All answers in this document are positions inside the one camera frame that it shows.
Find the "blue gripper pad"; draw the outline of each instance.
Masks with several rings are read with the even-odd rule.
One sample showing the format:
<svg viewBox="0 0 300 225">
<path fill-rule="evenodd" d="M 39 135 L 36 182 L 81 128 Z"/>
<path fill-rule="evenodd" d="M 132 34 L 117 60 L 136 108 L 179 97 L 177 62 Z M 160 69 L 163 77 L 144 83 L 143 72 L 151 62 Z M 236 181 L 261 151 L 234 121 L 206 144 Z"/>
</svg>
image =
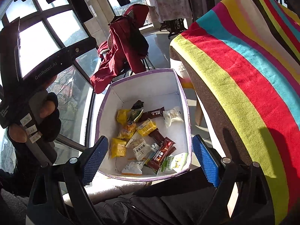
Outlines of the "blue gripper pad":
<svg viewBox="0 0 300 225">
<path fill-rule="evenodd" d="M 218 187 L 220 183 L 219 167 L 217 162 L 214 160 L 212 153 L 210 153 L 209 147 L 207 147 L 199 135 L 195 135 L 193 137 L 192 144 L 194 153 L 201 165 L 207 181 L 212 183 L 215 187 Z"/>
<path fill-rule="evenodd" d="M 85 149 L 79 156 L 83 185 L 92 182 L 107 151 L 108 139 L 105 136 L 101 136 L 93 147 Z"/>
</svg>

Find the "table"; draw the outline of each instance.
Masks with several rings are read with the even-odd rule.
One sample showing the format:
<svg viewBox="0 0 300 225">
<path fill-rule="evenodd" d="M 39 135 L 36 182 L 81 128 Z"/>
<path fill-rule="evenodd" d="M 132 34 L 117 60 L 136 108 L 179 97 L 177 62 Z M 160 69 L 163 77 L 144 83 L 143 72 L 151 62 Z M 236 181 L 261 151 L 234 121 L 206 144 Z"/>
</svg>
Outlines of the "table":
<svg viewBox="0 0 300 225">
<path fill-rule="evenodd" d="M 160 31 L 167 29 L 171 36 L 185 31 L 183 18 L 192 18 L 188 0 L 146 0 L 149 6 L 150 21 L 162 23 Z"/>
</svg>

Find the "striped towel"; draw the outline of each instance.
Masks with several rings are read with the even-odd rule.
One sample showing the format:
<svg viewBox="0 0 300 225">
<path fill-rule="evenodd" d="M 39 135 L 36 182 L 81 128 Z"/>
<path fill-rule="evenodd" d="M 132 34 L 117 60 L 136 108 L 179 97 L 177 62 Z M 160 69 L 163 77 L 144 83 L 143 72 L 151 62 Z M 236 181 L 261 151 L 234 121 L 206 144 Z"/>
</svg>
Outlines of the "striped towel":
<svg viewBox="0 0 300 225">
<path fill-rule="evenodd" d="M 170 44 L 261 164 L 276 224 L 300 196 L 299 25 L 275 0 L 222 0 Z"/>
</svg>

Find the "wooden chair leg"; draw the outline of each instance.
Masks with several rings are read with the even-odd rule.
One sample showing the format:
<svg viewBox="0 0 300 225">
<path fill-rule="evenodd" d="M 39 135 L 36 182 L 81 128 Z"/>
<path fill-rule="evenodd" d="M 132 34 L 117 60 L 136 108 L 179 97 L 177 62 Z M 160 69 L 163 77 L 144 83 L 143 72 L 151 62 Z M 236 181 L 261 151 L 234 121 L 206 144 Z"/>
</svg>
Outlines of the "wooden chair leg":
<svg viewBox="0 0 300 225">
<path fill-rule="evenodd" d="M 198 98 L 197 98 L 197 102 L 196 102 L 196 111 L 195 111 L 195 121 L 196 121 L 196 124 L 197 124 L 198 126 L 201 125 L 202 119 L 203 119 L 203 112 L 202 112 L 202 109 L 201 109 L 199 100 L 198 100 Z"/>
</svg>

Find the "red clothing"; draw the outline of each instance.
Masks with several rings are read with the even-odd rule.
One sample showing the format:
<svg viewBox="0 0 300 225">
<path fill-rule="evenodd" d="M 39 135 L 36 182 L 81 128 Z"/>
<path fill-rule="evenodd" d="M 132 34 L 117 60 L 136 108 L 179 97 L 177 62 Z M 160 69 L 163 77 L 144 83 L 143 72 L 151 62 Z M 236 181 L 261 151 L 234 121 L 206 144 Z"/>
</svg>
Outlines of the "red clothing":
<svg viewBox="0 0 300 225">
<path fill-rule="evenodd" d="M 103 92 L 112 79 L 122 71 L 126 61 L 128 61 L 134 73 L 146 71 L 141 59 L 147 55 L 148 44 L 137 30 L 145 23 L 149 8 L 146 5 L 134 4 L 127 11 L 132 9 L 135 12 L 134 19 L 128 15 L 118 16 L 109 25 L 112 48 L 105 55 L 99 70 L 91 77 L 91 84 L 97 94 Z M 107 48 L 107 41 L 105 41 L 100 45 L 98 53 L 100 54 L 101 51 Z"/>
</svg>

